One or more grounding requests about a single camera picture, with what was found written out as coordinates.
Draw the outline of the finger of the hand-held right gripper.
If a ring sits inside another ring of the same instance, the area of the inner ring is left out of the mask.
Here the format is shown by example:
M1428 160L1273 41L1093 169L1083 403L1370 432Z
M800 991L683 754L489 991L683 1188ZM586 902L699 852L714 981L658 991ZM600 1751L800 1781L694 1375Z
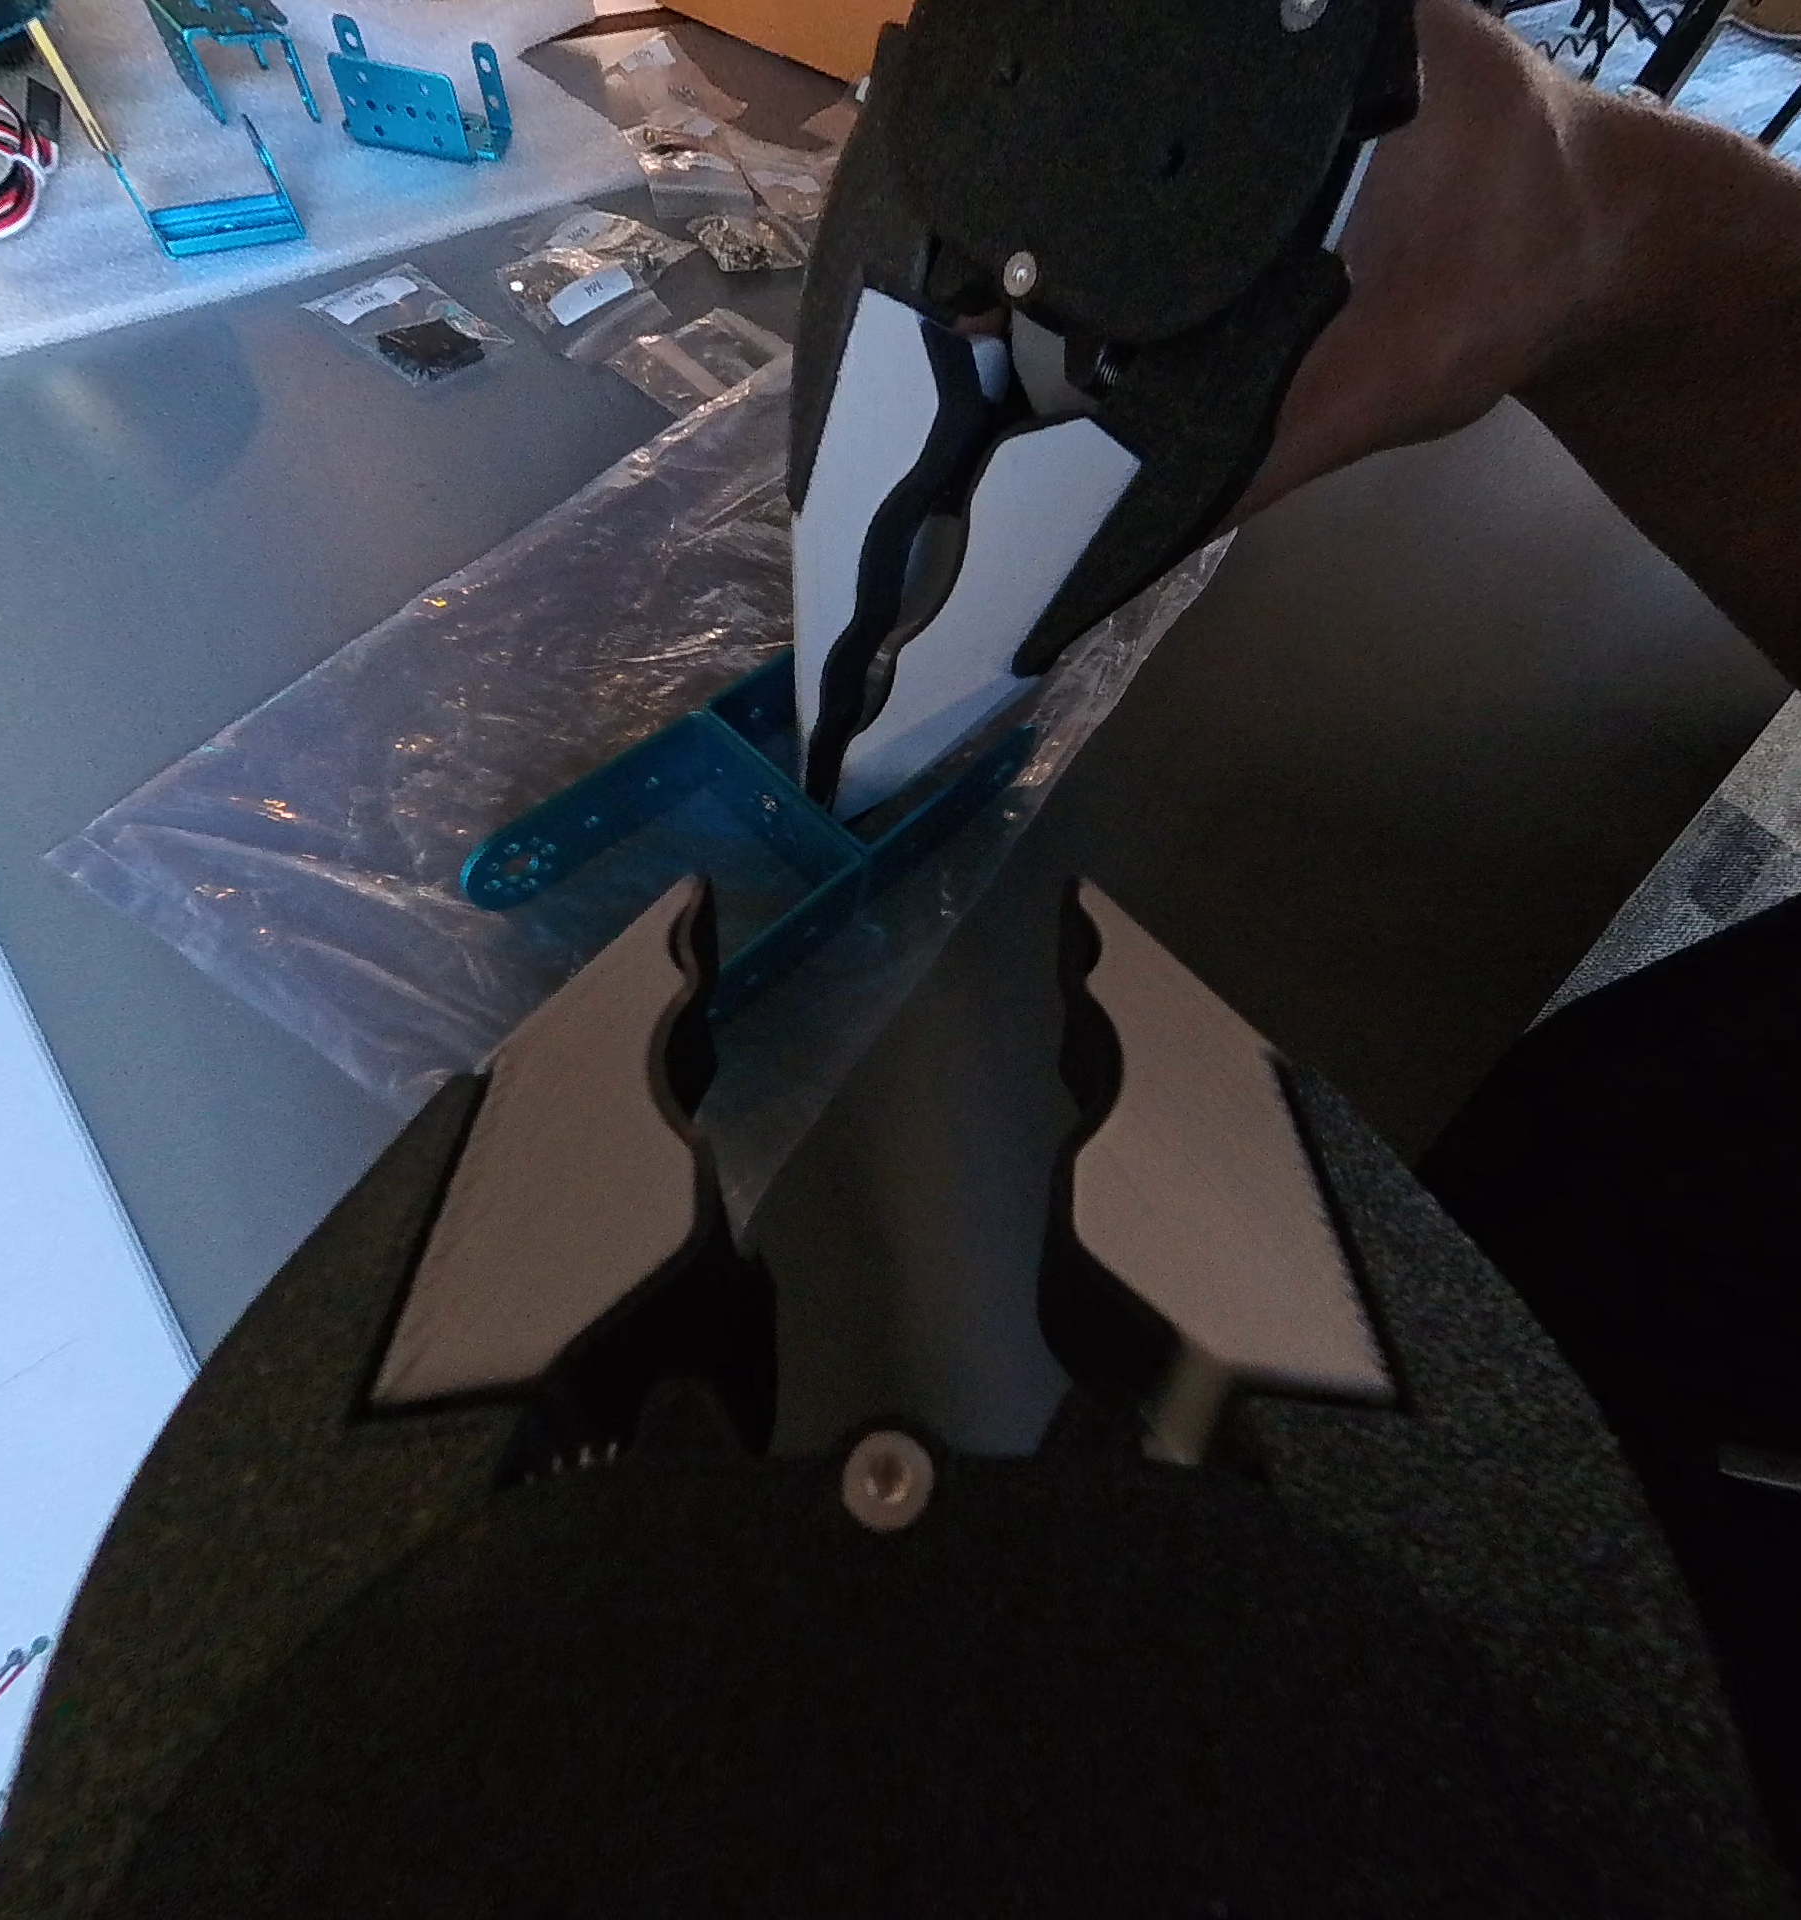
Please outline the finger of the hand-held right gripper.
M802 784L834 807L865 684L901 602L925 492L914 471L941 395L922 316L865 291L791 517L794 689Z
M841 819L888 802L1022 696L1018 651L1136 470L1089 418L1029 426L991 451L952 585L900 645L882 709L846 745Z

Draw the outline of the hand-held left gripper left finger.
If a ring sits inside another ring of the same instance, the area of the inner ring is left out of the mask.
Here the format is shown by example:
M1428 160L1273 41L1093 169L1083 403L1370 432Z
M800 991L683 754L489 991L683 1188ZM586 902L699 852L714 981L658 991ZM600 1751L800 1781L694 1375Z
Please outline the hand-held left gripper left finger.
M528 1386L697 1245L716 976L712 887L683 876L492 1053L375 1405Z

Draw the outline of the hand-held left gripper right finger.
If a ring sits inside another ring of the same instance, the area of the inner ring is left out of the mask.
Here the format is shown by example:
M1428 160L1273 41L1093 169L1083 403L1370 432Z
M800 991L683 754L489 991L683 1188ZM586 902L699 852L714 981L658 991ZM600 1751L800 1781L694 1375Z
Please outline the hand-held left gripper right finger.
M1057 1356L1198 1463L1239 1394L1397 1389L1281 1061L1093 880L1064 911Z

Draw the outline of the large clear plastic bag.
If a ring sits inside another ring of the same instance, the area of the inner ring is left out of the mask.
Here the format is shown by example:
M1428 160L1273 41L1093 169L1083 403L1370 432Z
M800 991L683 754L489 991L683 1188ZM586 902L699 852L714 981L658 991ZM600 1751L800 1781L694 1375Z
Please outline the large clear plastic bag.
M709 875L722 959L802 894L731 800L658 802L633 843L540 900L469 904L496 829L743 671L791 653L781 357L670 423L582 492L301 675L49 859L406 1115L473 1071L681 873ZM1052 786L1114 712L1233 535L1062 656L1030 753L966 824L901 864L783 983L722 1014L701 1110L733 1226L984 897Z

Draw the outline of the round blue robot base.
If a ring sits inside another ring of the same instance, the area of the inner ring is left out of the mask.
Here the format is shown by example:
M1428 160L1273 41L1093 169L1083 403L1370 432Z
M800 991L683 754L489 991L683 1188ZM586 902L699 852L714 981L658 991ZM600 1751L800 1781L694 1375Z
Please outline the round blue robot base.
M23 38L34 54L47 62L54 79L53 87L28 82L28 107L16 107L0 93L0 241L16 237L30 227L47 180L59 169L62 136L56 118L59 107L49 101L49 93L72 107L90 144L102 157L117 157L114 144L98 113L83 96L71 65L54 44L49 19L49 1L0 1L0 46Z

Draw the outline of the person's right forearm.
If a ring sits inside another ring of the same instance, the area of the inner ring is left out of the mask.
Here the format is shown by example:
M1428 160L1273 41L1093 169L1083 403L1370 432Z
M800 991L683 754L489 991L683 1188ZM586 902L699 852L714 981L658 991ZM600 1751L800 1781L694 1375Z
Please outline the person's right forearm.
M1517 396L1801 691L1801 170L1542 69L1565 316Z

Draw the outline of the grey desk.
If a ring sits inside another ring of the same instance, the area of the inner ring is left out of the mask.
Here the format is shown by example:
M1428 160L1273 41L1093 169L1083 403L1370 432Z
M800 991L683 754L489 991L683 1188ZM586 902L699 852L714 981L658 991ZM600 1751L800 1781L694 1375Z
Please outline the grey desk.
M198 1353L397 1121L44 853L658 423L539 347L415 392L310 293L0 362L0 944ZM1418 1160L1783 698L1513 405L1251 522L776 1180L777 1437L1039 1435L1070 876Z

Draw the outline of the person's right hand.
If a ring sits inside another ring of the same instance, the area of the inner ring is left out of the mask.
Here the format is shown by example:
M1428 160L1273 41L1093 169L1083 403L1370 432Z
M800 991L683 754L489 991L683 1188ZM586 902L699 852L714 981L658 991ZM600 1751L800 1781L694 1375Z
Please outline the person's right hand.
M1476 5L1420 5L1414 25L1422 105L1374 152L1340 243L1349 299L1225 527L1482 420L1546 364L1580 302L1602 100Z

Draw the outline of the pile of small hardware bags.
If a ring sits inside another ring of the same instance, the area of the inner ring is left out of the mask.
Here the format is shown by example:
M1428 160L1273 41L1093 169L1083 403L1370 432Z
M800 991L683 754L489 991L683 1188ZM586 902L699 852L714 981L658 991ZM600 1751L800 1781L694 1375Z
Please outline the pile of small hardware bags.
M636 186L539 214L496 272L566 362L683 418L790 353L823 203L865 82L679 15L544 44L531 65L615 126Z

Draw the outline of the orange and white cardboard box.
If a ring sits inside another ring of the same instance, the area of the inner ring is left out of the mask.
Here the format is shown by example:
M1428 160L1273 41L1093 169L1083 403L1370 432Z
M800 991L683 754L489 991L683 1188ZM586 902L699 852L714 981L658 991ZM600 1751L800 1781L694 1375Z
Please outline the orange and white cardboard box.
M913 1L664 1L664 9L841 82L873 65L885 25L901 25Z

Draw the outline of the small bag of black screws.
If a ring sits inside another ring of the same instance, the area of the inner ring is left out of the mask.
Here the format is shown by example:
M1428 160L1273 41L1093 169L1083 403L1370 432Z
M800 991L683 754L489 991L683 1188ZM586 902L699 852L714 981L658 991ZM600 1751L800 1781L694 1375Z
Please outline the small bag of black screws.
M383 267L301 303L337 338L413 389L472 371L512 348L512 335L475 316L420 266Z

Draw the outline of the white instruction manual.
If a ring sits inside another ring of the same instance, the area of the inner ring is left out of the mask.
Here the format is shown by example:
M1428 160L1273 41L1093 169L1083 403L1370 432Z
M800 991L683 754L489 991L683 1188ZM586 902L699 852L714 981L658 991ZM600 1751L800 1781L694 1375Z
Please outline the white instruction manual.
M193 1373L0 952L0 1816L72 1596Z

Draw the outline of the white foam sheet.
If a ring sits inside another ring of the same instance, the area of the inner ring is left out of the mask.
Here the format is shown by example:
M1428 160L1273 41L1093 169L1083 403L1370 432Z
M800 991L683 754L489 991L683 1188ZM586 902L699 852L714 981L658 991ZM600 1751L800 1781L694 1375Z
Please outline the white foam sheet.
M51 36L72 66L147 203L269 191L242 113L254 116L307 237L184 262L168 260L117 175L66 118L61 167L18 238L0 241L0 357L269 285L415 252L558 201L633 186L628 141L596 109L520 60L543 41L646 5L279 5L322 109L317 125L276 62L262 73L237 48L209 48L232 122L219 125L165 52L143 5L54 5ZM333 15L352 15L367 54L446 75L461 107L486 115L472 41L494 48L512 105L500 161L440 161L361 146L340 126L327 54Z

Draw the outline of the small blue U bracket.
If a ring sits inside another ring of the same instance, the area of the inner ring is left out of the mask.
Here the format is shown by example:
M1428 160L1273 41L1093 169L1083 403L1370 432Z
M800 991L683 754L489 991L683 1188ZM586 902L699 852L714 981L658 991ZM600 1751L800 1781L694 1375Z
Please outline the small blue U bracket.
M239 252L274 243L296 243L307 237L282 175L254 118L243 113L242 126L262 161L272 188L256 195L237 195L216 201L176 203L151 207L138 193L119 154L108 161L142 214L160 252L168 260L201 257L209 254Z

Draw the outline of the teal claw-shaped bracket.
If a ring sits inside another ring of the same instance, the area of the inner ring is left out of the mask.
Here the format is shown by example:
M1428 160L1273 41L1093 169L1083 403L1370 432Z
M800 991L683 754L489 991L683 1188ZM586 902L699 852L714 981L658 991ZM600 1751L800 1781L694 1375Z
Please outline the teal claw-shaped bracket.
M254 54L271 71L271 54L287 62L307 116L321 122L311 82L290 32L290 17L272 1L145 1L145 10L184 82L201 100L221 125L230 122L201 48L230 46Z

